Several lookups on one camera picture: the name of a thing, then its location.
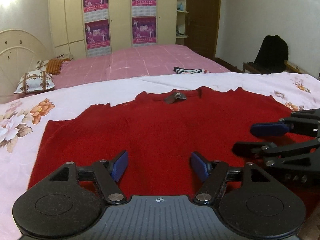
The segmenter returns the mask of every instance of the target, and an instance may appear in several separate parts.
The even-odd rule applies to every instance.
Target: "white wall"
[[[313,76],[320,71],[320,0],[221,0],[216,57],[242,69],[267,35],[279,35],[289,61]]]
[[[31,33],[53,56],[48,0],[0,0],[0,31],[7,29]]]

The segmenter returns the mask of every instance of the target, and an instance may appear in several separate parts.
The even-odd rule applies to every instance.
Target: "wooden door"
[[[184,45],[213,59],[217,46],[220,0],[187,0],[187,24]]]

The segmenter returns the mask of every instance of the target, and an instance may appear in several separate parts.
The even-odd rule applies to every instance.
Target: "patterned pillow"
[[[45,61],[42,61],[40,64],[38,64],[36,69],[37,70],[44,70],[47,73],[52,74],[52,75],[59,75],[62,63],[64,61],[70,61],[70,59],[65,58],[65,59],[45,60]]]
[[[43,70],[34,70],[25,73],[19,81],[14,94],[28,93],[32,91],[46,91],[54,87],[51,75]]]

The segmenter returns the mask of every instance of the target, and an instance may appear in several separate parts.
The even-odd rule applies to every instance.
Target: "orange flower print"
[[[295,106],[294,104],[292,104],[291,102],[286,102],[285,103],[285,106],[287,107],[287,108],[290,108],[291,110],[293,110],[294,112],[295,111],[302,111],[303,110],[303,108],[304,108],[304,106],[299,106],[299,107],[297,107],[297,106]]]
[[[56,106],[49,101],[48,98],[41,101],[37,106],[31,109],[30,114],[33,116],[33,124],[38,124],[41,120],[42,116],[45,116],[49,113],[49,111]]]

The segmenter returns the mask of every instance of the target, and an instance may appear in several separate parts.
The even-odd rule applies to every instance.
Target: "pink bedsheet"
[[[59,89],[114,79],[170,75],[174,74],[174,67],[230,72],[185,46],[154,45],[64,63],[60,75],[52,77],[55,89]]]

